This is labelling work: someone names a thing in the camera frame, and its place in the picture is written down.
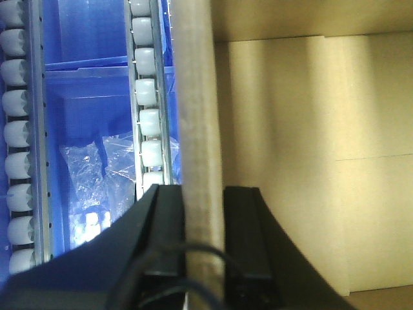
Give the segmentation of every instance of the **wire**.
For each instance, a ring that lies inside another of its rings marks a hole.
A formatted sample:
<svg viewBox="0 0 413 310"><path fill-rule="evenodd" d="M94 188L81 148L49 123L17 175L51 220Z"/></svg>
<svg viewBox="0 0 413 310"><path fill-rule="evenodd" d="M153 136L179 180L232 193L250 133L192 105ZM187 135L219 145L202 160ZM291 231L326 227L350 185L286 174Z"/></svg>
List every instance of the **wire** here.
<svg viewBox="0 0 413 310"><path fill-rule="evenodd" d="M171 281L169 284L164 285L156 292L151 293L150 296L144 298L138 304L138 309L142 309L144 306L155 302L156 300L170 296L176 293L184 293L187 291L193 291L197 293L213 310L225 310L224 306L215 297L215 295L199 282L192 279L178 279Z"/></svg>
<svg viewBox="0 0 413 310"><path fill-rule="evenodd" d="M164 245L149 249L144 255L134 258L128 270L115 285L116 290L112 291L106 308L108 310L131 309L136 304L136 292L139 291L139 284L143 273L158 259L164 255L185 252L204 252L220 257L226 264L231 266L239 277L243 273L238 264L224 252L202 243L178 243Z"/></svg>

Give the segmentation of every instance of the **cardboard wall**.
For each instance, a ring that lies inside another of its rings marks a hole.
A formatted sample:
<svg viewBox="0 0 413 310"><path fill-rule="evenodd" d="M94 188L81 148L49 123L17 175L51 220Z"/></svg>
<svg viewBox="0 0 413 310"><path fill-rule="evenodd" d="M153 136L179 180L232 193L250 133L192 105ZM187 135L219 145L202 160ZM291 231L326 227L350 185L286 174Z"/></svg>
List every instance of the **cardboard wall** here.
<svg viewBox="0 0 413 310"><path fill-rule="evenodd" d="M211 0L216 41L413 29L411 0Z"/></svg>
<svg viewBox="0 0 413 310"><path fill-rule="evenodd" d="M413 284L413 33L218 43L225 185L342 295Z"/></svg>
<svg viewBox="0 0 413 310"><path fill-rule="evenodd" d="M346 300L359 310L411 310L413 286L351 293Z"/></svg>

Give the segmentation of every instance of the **white roller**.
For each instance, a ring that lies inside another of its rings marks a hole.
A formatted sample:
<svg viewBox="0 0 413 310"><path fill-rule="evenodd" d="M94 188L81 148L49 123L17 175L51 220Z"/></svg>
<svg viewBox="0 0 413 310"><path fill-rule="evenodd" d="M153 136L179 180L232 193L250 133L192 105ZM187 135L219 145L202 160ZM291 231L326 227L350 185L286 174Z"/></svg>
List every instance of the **white roller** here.
<svg viewBox="0 0 413 310"><path fill-rule="evenodd" d="M24 249L13 253L8 270L10 274L22 273L35 266L34 250Z"/></svg>
<svg viewBox="0 0 413 310"><path fill-rule="evenodd" d="M137 17L132 20L134 41L136 45L152 45L152 20L150 17Z"/></svg>
<svg viewBox="0 0 413 310"><path fill-rule="evenodd" d="M137 79L135 88L138 105L157 105L154 79Z"/></svg>
<svg viewBox="0 0 413 310"><path fill-rule="evenodd" d="M157 136L161 134L161 121L158 108L148 108L139 112L141 133L144 136Z"/></svg>
<svg viewBox="0 0 413 310"><path fill-rule="evenodd" d="M142 142L142 162L145 167L162 166L162 147L159 140Z"/></svg>
<svg viewBox="0 0 413 310"><path fill-rule="evenodd" d="M152 171L143 175L143 190L146 192L152 184L163 184L163 172Z"/></svg>
<svg viewBox="0 0 413 310"><path fill-rule="evenodd" d="M23 2L21 0L7 0L0 2L0 19L7 27L24 27Z"/></svg>
<svg viewBox="0 0 413 310"><path fill-rule="evenodd" d="M5 160L5 170L10 179L28 179L30 177L30 153L9 154Z"/></svg>
<svg viewBox="0 0 413 310"><path fill-rule="evenodd" d="M143 47L135 49L136 70L142 76L156 74L154 49Z"/></svg>
<svg viewBox="0 0 413 310"><path fill-rule="evenodd" d="M32 208L32 186L19 184L11 186L7 191L7 207L10 211L25 212Z"/></svg>
<svg viewBox="0 0 413 310"><path fill-rule="evenodd" d="M28 121L11 121L5 126L4 137L9 147L30 146Z"/></svg>
<svg viewBox="0 0 413 310"><path fill-rule="evenodd" d="M150 16L149 0L131 0L130 10L133 16Z"/></svg>
<svg viewBox="0 0 413 310"><path fill-rule="evenodd" d="M10 29L1 32L0 45L5 54L12 57L26 55L26 32L23 29Z"/></svg>
<svg viewBox="0 0 413 310"><path fill-rule="evenodd" d="M2 97L3 110L9 116L27 116L30 110L27 90L11 90Z"/></svg>
<svg viewBox="0 0 413 310"><path fill-rule="evenodd" d="M23 245L33 243L34 228L33 216L21 216L13 218L8 224L7 229L8 241L14 245Z"/></svg>
<svg viewBox="0 0 413 310"><path fill-rule="evenodd" d="M24 59L5 61L0 66L0 73L3 81L9 86L27 85L28 67Z"/></svg>

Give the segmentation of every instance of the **blue crate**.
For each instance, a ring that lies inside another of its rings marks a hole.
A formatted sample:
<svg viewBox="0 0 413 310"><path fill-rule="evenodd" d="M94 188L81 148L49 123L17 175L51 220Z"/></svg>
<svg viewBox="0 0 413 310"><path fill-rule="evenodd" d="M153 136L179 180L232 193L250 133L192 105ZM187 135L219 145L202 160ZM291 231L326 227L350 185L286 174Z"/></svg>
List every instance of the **blue crate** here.
<svg viewBox="0 0 413 310"><path fill-rule="evenodd" d="M102 67L119 64L118 57L126 56L123 1L50 0L43 6L43 25L46 64Z"/></svg>
<svg viewBox="0 0 413 310"><path fill-rule="evenodd" d="M102 137L132 130L127 67L81 68L46 73L50 207L55 255L69 250L68 201L74 189L60 154L62 145L95 142L105 167Z"/></svg>
<svg viewBox="0 0 413 310"><path fill-rule="evenodd" d="M169 135L179 141L178 105L175 88L175 68L165 67L166 102L168 105Z"/></svg>

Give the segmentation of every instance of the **plastic bag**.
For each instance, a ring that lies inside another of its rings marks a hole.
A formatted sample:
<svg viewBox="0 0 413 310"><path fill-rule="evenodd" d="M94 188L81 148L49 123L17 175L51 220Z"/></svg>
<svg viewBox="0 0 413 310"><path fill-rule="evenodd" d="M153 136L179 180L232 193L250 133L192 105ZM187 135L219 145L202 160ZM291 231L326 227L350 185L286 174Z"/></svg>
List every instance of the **plastic bag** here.
<svg viewBox="0 0 413 310"><path fill-rule="evenodd" d="M72 181L69 193L70 248L92 240L110 226L102 160L93 142L85 147L61 147Z"/></svg>
<svg viewBox="0 0 413 310"><path fill-rule="evenodd" d="M134 137L132 132L103 137L103 145L108 156L108 167L105 170L124 176L131 181L136 181Z"/></svg>
<svg viewBox="0 0 413 310"><path fill-rule="evenodd" d="M79 206L83 210L107 202L102 160L93 142L85 147L61 147Z"/></svg>
<svg viewBox="0 0 413 310"><path fill-rule="evenodd" d="M105 183L112 222L121 217L135 201L135 153L131 132L103 138L108 166Z"/></svg>

